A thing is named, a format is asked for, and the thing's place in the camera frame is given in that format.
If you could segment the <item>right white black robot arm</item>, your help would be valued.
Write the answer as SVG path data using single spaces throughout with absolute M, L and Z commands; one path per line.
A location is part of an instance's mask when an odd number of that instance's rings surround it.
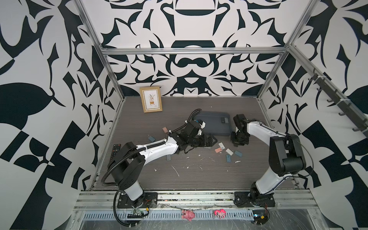
M 275 205 L 273 192 L 286 179 L 293 177 L 306 168 L 306 160 L 300 139 L 296 135 L 280 133 L 256 119 L 247 119 L 239 114 L 234 118 L 236 131 L 231 133 L 234 146 L 249 144 L 254 136 L 269 147 L 269 168 L 264 175 L 254 182 L 249 193 L 236 192 L 234 203 L 239 207 L 247 205 Z

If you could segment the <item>white eraser lower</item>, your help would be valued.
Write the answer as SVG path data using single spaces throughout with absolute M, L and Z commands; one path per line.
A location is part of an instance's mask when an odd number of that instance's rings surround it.
M 231 151 L 230 149 L 226 149 L 226 152 L 229 154 L 229 155 L 233 155 L 234 154 L 234 152 L 233 151 Z

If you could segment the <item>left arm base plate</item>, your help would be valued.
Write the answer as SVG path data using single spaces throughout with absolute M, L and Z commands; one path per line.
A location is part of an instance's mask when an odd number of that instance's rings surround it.
M 158 201 L 158 193 L 148 192 L 143 193 L 138 199 L 132 201 L 128 195 L 119 195 L 117 202 L 118 209 L 145 209 L 145 208 L 156 208 Z

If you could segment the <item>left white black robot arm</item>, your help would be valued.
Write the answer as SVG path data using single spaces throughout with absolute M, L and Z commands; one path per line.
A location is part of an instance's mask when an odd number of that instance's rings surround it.
M 111 156 L 107 172 L 103 175 L 103 186 L 115 186 L 131 201 L 144 198 L 144 191 L 138 182 L 143 167 L 161 157 L 188 153 L 195 148 L 212 147 L 217 139 L 202 130 L 206 123 L 202 120 L 187 121 L 181 128 L 169 131 L 166 138 L 145 145 L 126 143 Z

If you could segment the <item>white eraser upper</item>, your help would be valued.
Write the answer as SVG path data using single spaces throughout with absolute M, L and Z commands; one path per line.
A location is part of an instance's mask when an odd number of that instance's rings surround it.
M 220 142 L 220 143 L 219 143 L 219 146 L 220 146 L 220 148 L 221 148 L 222 150 L 226 149 L 226 148 L 225 148 L 225 146 L 224 146 L 224 144 L 223 144 L 222 142 Z

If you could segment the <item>wall hook rail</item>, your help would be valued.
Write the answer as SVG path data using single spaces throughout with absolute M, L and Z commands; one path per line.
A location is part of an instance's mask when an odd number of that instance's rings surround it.
M 341 110 L 340 116 L 346 116 L 355 125 L 354 132 L 362 133 L 368 138 L 368 117 L 353 103 L 352 100 L 340 91 L 327 76 L 319 75 L 313 70 L 313 76 L 309 81 L 314 81 L 319 88 L 318 92 L 324 92 L 328 96 L 328 103 L 333 103 Z

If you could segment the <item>dark grey storage box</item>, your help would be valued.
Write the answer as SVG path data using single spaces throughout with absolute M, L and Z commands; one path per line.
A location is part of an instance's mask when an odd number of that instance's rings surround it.
M 203 131 L 214 136 L 230 136 L 232 132 L 231 118 L 228 113 L 202 111 L 194 116 L 195 120 L 206 123 Z

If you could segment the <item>wooden picture frame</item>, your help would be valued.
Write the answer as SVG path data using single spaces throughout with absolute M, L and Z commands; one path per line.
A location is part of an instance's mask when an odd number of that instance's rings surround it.
M 161 112 L 163 110 L 159 86 L 140 88 L 140 96 L 144 113 Z

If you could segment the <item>blue eraser centre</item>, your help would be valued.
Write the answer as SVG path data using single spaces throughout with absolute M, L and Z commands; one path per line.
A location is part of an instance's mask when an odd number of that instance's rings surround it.
M 226 155 L 226 162 L 227 163 L 231 163 L 232 162 L 231 156 L 229 154 Z

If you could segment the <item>black remote control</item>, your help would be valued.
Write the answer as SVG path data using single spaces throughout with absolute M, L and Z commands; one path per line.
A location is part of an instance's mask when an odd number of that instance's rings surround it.
M 110 161 L 112 161 L 114 159 L 114 157 L 118 154 L 120 149 L 121 149 L 121 144 L 114 144 L 113 145 L 111 156 L 110 156 Z

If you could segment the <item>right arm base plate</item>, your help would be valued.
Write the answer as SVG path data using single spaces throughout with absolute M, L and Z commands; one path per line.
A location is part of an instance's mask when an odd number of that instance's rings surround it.
M 251 192 L 235 192 L 234 204 L 239 208 L 249 207 L 275 207 L 275 199 L 273 193 L 268 195 L 252 195 Z

